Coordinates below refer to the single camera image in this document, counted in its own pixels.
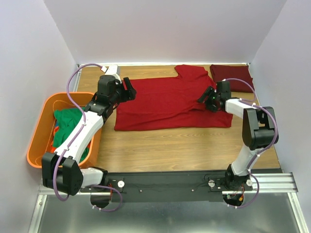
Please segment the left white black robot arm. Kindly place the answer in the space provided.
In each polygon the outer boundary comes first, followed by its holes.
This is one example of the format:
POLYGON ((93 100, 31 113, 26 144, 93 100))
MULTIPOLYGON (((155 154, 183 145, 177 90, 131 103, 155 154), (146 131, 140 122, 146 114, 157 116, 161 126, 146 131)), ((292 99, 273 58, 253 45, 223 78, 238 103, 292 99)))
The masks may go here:
POLYGON ((100 168, 79 167, 82 154, 107 119, 120 103, 134 100, 136 90, 129 78, 117 79, 116 75, 102 75, 97 92, 82 109, 82 117, 64 143, 53 153, 42 157, 43 185, 53 189, 55 195, 76 195, 81 188, 92 186, 102 192, 107 188, 105 171, 100 168))

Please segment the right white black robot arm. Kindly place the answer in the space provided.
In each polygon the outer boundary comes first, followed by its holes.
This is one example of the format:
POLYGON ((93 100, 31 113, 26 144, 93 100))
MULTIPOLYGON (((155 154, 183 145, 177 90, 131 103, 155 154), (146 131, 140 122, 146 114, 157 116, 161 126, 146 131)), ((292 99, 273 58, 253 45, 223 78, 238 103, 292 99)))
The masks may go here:
POLYGON ((235 190, 246 184, 259 157, 278 142, 274 109, 232 97, 229 80, 217 82, 216 88, 209 86, 197 102, 211 112, 223 111, 242 119, 242 149, 225 176, 215 181, 227 190, 235 190))

